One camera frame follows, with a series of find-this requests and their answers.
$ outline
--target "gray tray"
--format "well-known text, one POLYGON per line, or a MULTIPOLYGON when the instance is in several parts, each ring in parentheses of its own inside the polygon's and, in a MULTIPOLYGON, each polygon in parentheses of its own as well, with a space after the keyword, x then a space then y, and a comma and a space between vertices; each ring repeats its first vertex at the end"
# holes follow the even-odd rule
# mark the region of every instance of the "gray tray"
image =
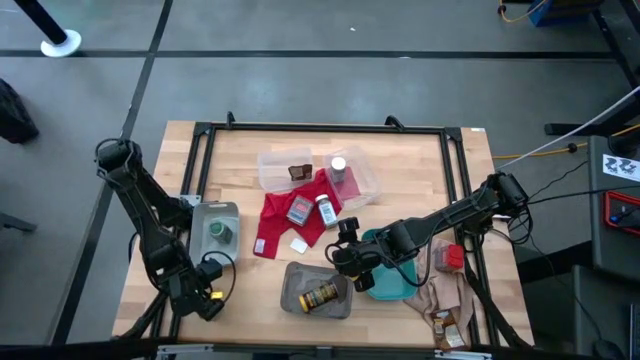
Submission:
MULTIPOLYGON (((233 261, 238 257, 240 247, 240 217, 238 206, 233 202, 201 203, 193 208, 193 221, 191 223, 191 244, 189 256, 194 264, 200 263, 202 255, 207 251, 222 251, 229 255, 233 261), (209 224, 218 220, 227 225, 233 232, 231 241, 222 244, 209 235, 209 224)), ((219 254, 212 254, 208 258, 216 259, 222 265, 229 265, 229 260, 219 254)))
POLYGON ((336 274, 338 274, 338 272, 334 269, 303 265, 295 261, 289 263, 284 273, 280 307, 282 310, 294 314, 346 319, 349 314, 351 314, 351 298, 353 296, 353 284, 351 280, 347 280, 347 294, 343 301, 339 301, 338 299, 333 300, 311 310, 309 314, 302 310, 302 306, 300 306, 300 301, 298 300, 300 295, 324 284, 336 274))

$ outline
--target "yellow cable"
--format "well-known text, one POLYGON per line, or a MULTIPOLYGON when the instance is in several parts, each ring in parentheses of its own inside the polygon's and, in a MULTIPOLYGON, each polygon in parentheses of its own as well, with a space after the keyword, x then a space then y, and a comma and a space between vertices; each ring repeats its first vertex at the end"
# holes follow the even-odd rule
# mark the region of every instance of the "yellow cable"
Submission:
POLYGON ((630 127, 630 128, 626 128, 626 129, 624 129, 624 130, 622 130, 622 131, 618 131, 617 133, 615 133, 615 134, 613 134, 613 135, 611 135, 611 136, 620 136, 620 135, 622 135, 622 134, 626 134, 626 133, 628 133, 629 131, 635 130, 635 129, 639 128, 639 127, 640 127, 640 124, 638 124, 638 125, 633 125, 632 127, 630 127))
POLYGON ((504 20, 505 22, 508 23, 514 23, 514 22, 518 22, 524 18, 526 18, 527 16, 531 15, 532 13, 534 13, 536 10, 540 9, 540 7, 542 5, 544 5, 547 2, 547 0, 542 0, 538 5, 536 5, 533 9, 527 11, 526 14, 522 15, 522 16, 518 16, 515 19, 508 19, 505 15, 504 15, 504 11, 502 11, 502 7, 504 6, 502 4, 502 0, 498 0, 498 4, 500 5, 500 7, 498 7, 498 11, 500 12, 500 15, 502 16, 502 20, 504 20))
MULTIPOLYGON (((613 134, 611 136, 620 136, 622 134, 628 133, 629 131, 633 131, 633 130, 635 130, 637 128, 640 128, 640 124, 633 125, 632 127, 624 129, 622 131, 618 131, 617 133, 615 133, 615 134, 613 134)), ((580 144, 578 144, 576 146, 578 148, 585 147, 585 146, 587 146, 587 143, 580 143, 580 144)), ((539 153, 531 154, 529 156, 542 157, 542 156, 562 154, 562 153, 566 153, 566 152, 569 152, 569 149, 563 148, 563 149, 558 149, 558 150, 539 152, 539 153)), ((519 154, 519 155, 499 155, 499 156, 493 156, 492 159, 494 159, 494 160, 509 160, 509 159, 517 159, 520 156, 522 156, 522 154, 519 154)))

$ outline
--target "green bowl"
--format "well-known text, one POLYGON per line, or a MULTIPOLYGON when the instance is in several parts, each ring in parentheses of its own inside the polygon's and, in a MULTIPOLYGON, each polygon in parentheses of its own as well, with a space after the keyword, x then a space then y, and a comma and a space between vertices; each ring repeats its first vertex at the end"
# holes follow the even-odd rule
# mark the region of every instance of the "green bowl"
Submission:
MULTIPOLYGON (((362 241, 373 241, 373 234, 377 229, 367 230, 362 235, 362 241)), ((418 282, 416 267, 413 259, 400 264, 400 268, 413 282, 418 282)), ((404 300, 412 297, 418 288, 408 284, 397 269, 387 269, 379 265, 371 272, 375 286, 367 290, 367 294, 376 300, 404 300)))

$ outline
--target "gray floor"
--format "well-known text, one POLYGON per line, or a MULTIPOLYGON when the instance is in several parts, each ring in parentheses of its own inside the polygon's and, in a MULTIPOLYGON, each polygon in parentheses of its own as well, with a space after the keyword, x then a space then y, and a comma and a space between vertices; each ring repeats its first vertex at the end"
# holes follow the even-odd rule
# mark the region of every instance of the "gray floor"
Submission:
MULTIPOLYGON (((81 32, 84 50, 147 50, 163 5, 42 3, 81 32)), ((506 24, 495 9, 493 0, 175 0, 160 49, 608 51, 593 20, 538 29, 506 24)), ((525 9, 509 6, 511 14, 525 9)), ((635 61, 636 35, 617 2, 603 14, 635 61)), ((36 50, 41 40, 12 1, 0 0, 0 51, 36 50)), ((31 235, 0 232, 0 343, 49 341, 101 185, 93 148, 119 135, 143 62, 0 57, 0 77, 41 130, 29 145, 0 141, 0 209, 39 225, 31 235)), ((232 110, 239 121, 379 124, 394 114, 411 125, 484 127, 494 154, 518 154, 552 139, 544 123, 584 122, 629 90, 613 61, 157 58, 132 139, 153 169, 168 120, 221 120, 232 110)), ((530 159, 509 171, 532 192, 585 158, 530 159)), ((586 188, 585 168, 546 194, 586 188)), ((587 209, 586 198, 534 207, 540 248, 588 240, 587 209)), ((70 341, 110 336, 132 232, 114 199, 70 341)))

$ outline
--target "white cap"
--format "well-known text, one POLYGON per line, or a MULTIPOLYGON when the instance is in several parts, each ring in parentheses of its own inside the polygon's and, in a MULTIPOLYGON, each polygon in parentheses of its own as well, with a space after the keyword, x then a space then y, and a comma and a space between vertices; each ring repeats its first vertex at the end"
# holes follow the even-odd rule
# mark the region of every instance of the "white cap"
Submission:
POLYGON ((340 156, 331 159, 331 168, 334 170, 344 170, 347 167, 347 161, 340 156))
POLYGON ((329 200, 329 195, 327 195, 327 194, 318 195, 316 197, 316 202, 319 202, 320 200, 323 200, 323 199, 329 200))

